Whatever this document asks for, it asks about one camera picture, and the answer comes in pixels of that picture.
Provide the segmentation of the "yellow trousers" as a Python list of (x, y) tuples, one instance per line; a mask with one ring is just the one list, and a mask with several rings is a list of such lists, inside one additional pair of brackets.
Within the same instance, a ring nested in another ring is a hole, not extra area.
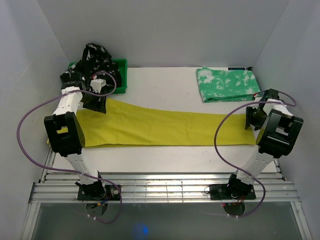
[(168, 111), (109, 98), (105, 114), (82, 109), (76, 114), (85, 147), (254, 145), (246, 116)]

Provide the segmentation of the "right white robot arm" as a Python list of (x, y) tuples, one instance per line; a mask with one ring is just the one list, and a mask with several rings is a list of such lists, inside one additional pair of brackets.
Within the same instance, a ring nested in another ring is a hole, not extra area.
[(292, 151), (304, 120), (290, 113), (279, 97), (279, 91), (264, 91), (257, 107), (246, 107), (245, 129), (253, 126), (259, 133), (256, 149), (242, 167), (232, 174), (226, 185), (226, 194), (237, 199), (247, 196), (257, 177), (274, 159), (287, 156)]

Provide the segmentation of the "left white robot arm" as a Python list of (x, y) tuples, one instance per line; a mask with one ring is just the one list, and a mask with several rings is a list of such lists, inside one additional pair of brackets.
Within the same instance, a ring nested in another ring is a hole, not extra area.
[(82, 150), (85, 147), (85, 135), (77, 119), (78, 106), (83, 98), (81, 90), (85, 89), (82, 80), (62, 84), (60, 98), (52, 115), (44, 118), (44, 126), (52, 150), (66, 159), (75, 171), (78, 171), (80, 192), (94, 200), (101, 200), (106, 195), (106, 187), (101, 175), (87, 160)]

